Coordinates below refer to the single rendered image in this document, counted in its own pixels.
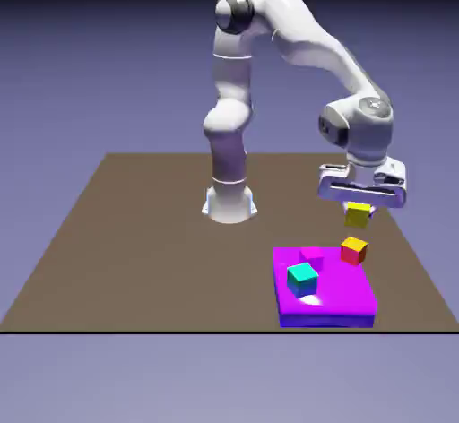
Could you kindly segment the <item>small yellow cube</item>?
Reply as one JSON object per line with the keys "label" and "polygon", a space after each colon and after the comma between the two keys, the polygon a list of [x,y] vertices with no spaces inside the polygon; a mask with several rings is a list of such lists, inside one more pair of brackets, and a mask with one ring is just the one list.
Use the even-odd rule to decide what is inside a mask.
{"label": "small yellow cube", "polygon": [[370,204],[347,202],[344,225],[346,227],[364,229],[368,224],[370,213]]}

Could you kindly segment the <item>large magenta box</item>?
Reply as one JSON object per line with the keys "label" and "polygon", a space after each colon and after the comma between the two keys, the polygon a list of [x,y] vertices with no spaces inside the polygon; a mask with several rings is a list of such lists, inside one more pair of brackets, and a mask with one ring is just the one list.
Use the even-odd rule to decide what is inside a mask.
{"label": "large magenta box", "polygon": [[296,298],[287,285],[287,268],[299,264],[300,247],[273,249],[273,281],[282,328],[371,328],[377,299],[362,265],[341,260],[341,249],[322,247],[325,259],[316,293]]}

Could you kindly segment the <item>small orange cube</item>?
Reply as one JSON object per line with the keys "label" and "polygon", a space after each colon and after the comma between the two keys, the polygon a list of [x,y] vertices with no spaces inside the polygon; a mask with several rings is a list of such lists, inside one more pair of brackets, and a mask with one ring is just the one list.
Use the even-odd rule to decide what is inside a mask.
{"label": "small orange cube", "polygon": [[363,263],[368,250],[368,242],[356,237],[347,237],[341,243],[341,260],[357,266]]}

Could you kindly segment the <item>small teal cube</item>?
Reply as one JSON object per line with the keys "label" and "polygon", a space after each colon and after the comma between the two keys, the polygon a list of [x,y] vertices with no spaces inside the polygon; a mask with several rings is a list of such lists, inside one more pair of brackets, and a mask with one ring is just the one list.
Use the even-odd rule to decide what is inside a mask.
{"label": "small teal cube", "polygon": [[287,268],[287,285],[296,298],[316,293],[318,273],[309,263],[299,263]]}

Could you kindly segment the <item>small magenta cube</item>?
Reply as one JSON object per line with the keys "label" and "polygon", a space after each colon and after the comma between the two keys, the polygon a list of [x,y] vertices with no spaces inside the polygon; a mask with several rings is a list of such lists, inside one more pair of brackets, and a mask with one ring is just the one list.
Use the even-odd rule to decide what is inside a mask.
{"label": "small magenta cube", "polygon": [[305,246],[299,249],[299,262],[308,263],[317,273],[324,266],[324,249],[320,246]]}

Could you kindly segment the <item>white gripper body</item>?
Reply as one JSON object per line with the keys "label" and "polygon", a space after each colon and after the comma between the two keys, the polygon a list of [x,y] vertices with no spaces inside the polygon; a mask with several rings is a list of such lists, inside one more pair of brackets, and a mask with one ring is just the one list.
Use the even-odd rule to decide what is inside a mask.
{"label": "white gripper body", "polygon": [[386,208],[405,205],[406,167],[403,163],[384,163],[379,167],[324,164],[319,170],[318,195],[325,200]]}

